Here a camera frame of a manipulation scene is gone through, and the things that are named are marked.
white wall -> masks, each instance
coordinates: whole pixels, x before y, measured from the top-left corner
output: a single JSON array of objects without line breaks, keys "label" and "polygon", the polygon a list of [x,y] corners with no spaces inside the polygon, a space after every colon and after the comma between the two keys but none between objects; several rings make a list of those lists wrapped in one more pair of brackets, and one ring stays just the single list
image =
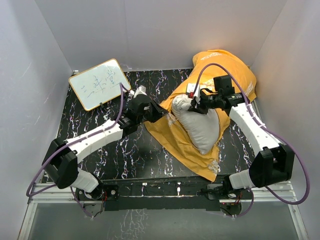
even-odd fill
[{"label": "white wall", "polygon": [[225,49],[251,65],[287,0],[36,0],[73,70],[192,66]]},{"label": "white wall", "polygon": [[[318,0],[288,0],[251,68],[263,120],[288,139],[307,164],[310,195],[299,210],[312,240],[320,233],[319,13]],[[306,185],[297,161],[292,182],[301,198]]]},{"label": "white wall", "polygon": [[71,75],[36,3],[0,1],[0,239],[17,239],[26,189],[59,126]]}]

black joint actuator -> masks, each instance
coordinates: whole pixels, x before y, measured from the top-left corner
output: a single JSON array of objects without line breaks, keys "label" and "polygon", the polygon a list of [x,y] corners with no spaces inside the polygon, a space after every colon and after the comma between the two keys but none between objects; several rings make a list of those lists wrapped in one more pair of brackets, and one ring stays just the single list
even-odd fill
[{"label": "black joint actuator", "polygon": [[287,145],[264,148],[255,157],[249,168],[252,183],[257,188],[290,180],[295,154]]},{"label": "black joint actuator", "polygon": [[[42,164],[44,164],[55,151],[62,148],[64,145],[66,145],[66,143],[61,138],[54,139],[46,152]],[[78,177],[78,158],[76,154],[67,147],[58,153],[44,170],[59,189],[67,188],[74,183]]]},{"label": "black joint actuator", "polygon": [[146,121],[155,123],[165,116],[168,111],[162,108],[154,100],[145,94],[139,94],[127,104],[119,120],[123,129],[122,137],[125,137],[138,129],[138,126]]},{"label": "black joint actuator", "polygon": [[216,92],[221,92],[224,96],[235,93],[235,88],[232,86],[231,77],[229,75],[216,76],[213,78],[213,82]]}]

yellow bag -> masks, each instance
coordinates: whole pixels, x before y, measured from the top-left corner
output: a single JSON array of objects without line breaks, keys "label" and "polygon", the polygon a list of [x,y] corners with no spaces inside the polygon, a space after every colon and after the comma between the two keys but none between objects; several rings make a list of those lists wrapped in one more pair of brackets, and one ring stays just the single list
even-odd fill
[{"label": "yellow bag", "polygon": [[[221,139],[224,130],[229,126],[230,118],[221,109],[216,109],[220,126],[219,138],[210,152],[201,155],[192,144],[183,126],[176,117],[171,114],[172,101],[176,96],[185,94],[187,85],[190,83],[195,84],[200,71],[210,63],[217,63],[225,67],[235,77],[250,101],[256,98],[254,90],[257,80],[251,70],[239,58],[225,50],[203,51],[196,54],[192,61],[194,69],[188,79],[182,82],[167,100],[160,104],[169,111],[169,114],[155,123],[146,122],[145,126],[149,133],[176,159],[191,171],[213,182],[216,179],[219,164],[217,142]],[[226,72],[218,66],[209,66],[204,70],[199,84],[208,87],[211,86],[212,89],[214,89],[213,78],[223,75],[226,75]],[[236,93],[240,92],[233,81],[232,86],[235,88]]]}]

wooden whiteboard frame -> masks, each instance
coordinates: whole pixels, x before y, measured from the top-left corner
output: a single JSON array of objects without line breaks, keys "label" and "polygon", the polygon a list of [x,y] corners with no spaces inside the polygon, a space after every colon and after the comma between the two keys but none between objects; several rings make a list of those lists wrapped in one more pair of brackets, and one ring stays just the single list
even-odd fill
[{"label": "wooden whiteboard frame", "polygon": [[[91,69],[94,69],[94,68],[96,68],[96,67],[99,67],[100,65],[103,65],[103,64],[105,64],[105,63],[107,63],[107,62],[110,62],[110,61],[112,61],[112,60],[115,60],[116,63],[118,64],[118,66],[119,66],[119,68],[120,68],[120,70],[121,70],[121,72],[122,72],[125,80],[127,81],[128,85],[130,86],[130,88],[128,89],[128,90],[130,91],[130,90],[132,89],[132,87],[131,87],[131,85],[130,85],[130,83],[129,83],[129,81],[128,81],[125,73],[124,73],[124,71],[123,71],[122,68],[120,67],[120,64],[118,63],[118,61],[117,61],[115,58],[111,58],[111,59],[109,59],[108,61],[102,62],[102,63],[100,63],[100,64],[98,64],[98,65],[96,65],[96,66],[93,66],[93,67],[91,67],[91,68],[89,68],[89,69],[87,69],[87,70],[85,70],[85,71],[82,71],[82,72],[80,72],[80,73],[78,73],[78,74],[76,74],[76,75],[74,75],[74,76],[71,76],[71,77],[69,78],[69,80],[68,80],[69,85],[71,86],[72,90],[74,91],[76,97],[79,99],[82,107],[83,107],[84,110],[86,110],[87,112],[89,112],[89,111],[91,111],[91,110],[99,107],[99,106],[100,106],[100,103],[99,103],[97,106],[94,106],[94,107],[92,107],[92,108],[90,108],[90,109],[87,109],[87,108],[85,107],[84,103],[81,101],[81,98],[80,98],[79,95],[77,94],[77,92],[76,92],[76,90],[74,89],[74,87],[73,87],[72,83],[70,82],[70,80],[71,80],[72,78],[74,78],[74,77],[79,76],[80,74],[83,74],[83,73],[85,73],[85,72],[87,72],[87,71],[90,71]],[[102,104],[105,104],[105,103],[111,101],[112,99],[115,99],[115,98],[119,97],[120,95],[121,95],[121,94],[119,94],[119,95],[117,95],[117,96],[115,96],[115,97],[113,97],[113,98],[111,98],[111,99],[108,99],[107,101],[102,102]]]}]

orange cloth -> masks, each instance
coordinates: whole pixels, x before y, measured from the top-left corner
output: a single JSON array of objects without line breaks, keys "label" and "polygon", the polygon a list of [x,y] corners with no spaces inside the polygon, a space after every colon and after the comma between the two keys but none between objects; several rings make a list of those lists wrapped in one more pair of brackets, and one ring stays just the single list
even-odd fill
[{"label": "orange cloth", "polygon": [[[219,138],[212,150],[202,155],[192,144],[183,126],[171,113],[172,101],[176,96],[185,94],[187,85],[190,83],[195,84],[200,71],[210,63],[217,63],[224,66],[235,77],[250,101],[256,98],[254,90],[257,80],[251,70],[239,58],[225,50],[203,51],[196,54],[192,61],[194,69],[188,79],[182,82],[167,100],[160,104],[169,111],[169,114],[155,123],[146,122],[145,126],[149,133],[186,167],[196,174],[210,181],[214,181],[219,167],[219,149],[217,142],[221,139],[224,130],[229,126],[230,118],[221,109],[216,109],[219,117]],[[203,72],[199,84],[208,87],[211,86],[214,89],[213,78],[223,75],[226,75],[224,70],[218,66],[210,66]],[[236,93],[240,92],[234,82],[232,82],[232,86],[235,88]]]}]

